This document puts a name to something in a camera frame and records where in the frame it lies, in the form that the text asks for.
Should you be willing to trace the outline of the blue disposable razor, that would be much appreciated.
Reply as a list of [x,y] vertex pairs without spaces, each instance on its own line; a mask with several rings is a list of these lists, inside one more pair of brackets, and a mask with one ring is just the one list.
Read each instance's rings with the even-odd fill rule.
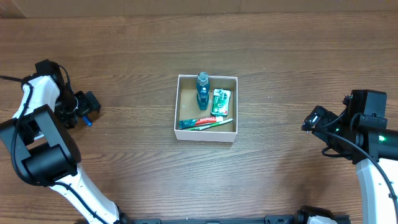
[[91,127],[93,125],[93,123],[87,116],[82,117],[82,119],[89,127]]

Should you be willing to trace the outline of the red teal toothpaste tube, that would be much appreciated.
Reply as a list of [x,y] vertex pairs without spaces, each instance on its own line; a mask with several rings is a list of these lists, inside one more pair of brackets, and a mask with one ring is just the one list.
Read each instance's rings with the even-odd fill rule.
[[200,119],[186,119],[186,120],[181,120],[178,122],[178,128],[179,129],[193,128],[196,126],[203,126],[206,124],[213,124],[213,123],[221,122],[223,120],[224,120],[224,118],[222,116],[211,116],[211,117],[200,118]]

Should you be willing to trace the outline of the green white soap packet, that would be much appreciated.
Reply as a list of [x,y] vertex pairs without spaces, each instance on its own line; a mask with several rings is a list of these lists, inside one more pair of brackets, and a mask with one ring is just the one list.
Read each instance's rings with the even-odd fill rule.
[[230,98],[230,90],[215,88],[213,91],[211,114],[213,116],[227,116],[229,112]]

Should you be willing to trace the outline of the teal mouthwash bottle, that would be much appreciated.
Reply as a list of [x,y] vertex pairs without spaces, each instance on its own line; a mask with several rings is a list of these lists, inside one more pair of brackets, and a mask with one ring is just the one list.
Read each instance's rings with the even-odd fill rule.
[[206,72],[200,72],[197,76],[197,103],[200,110],[207,110],[209,102],[210,83]]

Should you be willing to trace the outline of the green white toothbrush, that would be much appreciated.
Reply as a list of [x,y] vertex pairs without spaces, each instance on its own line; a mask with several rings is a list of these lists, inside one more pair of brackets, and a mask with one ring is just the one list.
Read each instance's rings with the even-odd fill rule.
[[216,127],[216,126],[221,126],[221,125],[224,125],[224,124],[228,124],[228,123],[230,123],[232,121],[233,121],[233,118],[230,118],[230,119],[227,119],[225,121],[219,121],[219,122],[212,123],[212,124],[207,124],[207,125],[204,125],[204,126],[196,126],[196,127],[192,127],[192,128],[187,128],[186,131],[202,131],[202,130],[213,128],[213,127]]

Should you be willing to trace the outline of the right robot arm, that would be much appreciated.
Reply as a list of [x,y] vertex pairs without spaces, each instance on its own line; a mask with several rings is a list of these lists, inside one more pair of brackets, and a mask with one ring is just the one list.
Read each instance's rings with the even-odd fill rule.
[[326,144],[324,156],[355,165],[363,223],[397,223],[397,131],[387,128],[386,101],[385,92],[352,90],[340,115],[316,106],[302,125]]

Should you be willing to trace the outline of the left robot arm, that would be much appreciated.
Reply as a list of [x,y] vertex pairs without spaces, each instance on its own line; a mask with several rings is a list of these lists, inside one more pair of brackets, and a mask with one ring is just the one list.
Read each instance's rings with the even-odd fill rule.
[[69,134],[79,119],[101,105],[90,91],[74,92],[66,69],[48,59],[36,72],[15,79],[24,93],[19,109],[1,123],[1,141],[17,176],[25,183],[50,187],[65,197],[88,223],[130,223],[131,219],[90,180]]

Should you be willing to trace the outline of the white cardboard box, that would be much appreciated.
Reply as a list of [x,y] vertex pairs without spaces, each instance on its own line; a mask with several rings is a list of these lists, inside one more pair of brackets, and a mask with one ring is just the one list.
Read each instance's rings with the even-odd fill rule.
[[199,119],[211,116],[213,93],[210,93],[208,109],[201,110],[197,103],[197,76],[179,75],[175,103],[174,132],[178,140],[234,142],[238,133],[238,78],[226,76],[210,76],[210,89],[215,88],[231,91],[227,119],[231,122],[205,129],[203,131],[186,131],[179,128],[179,121]]

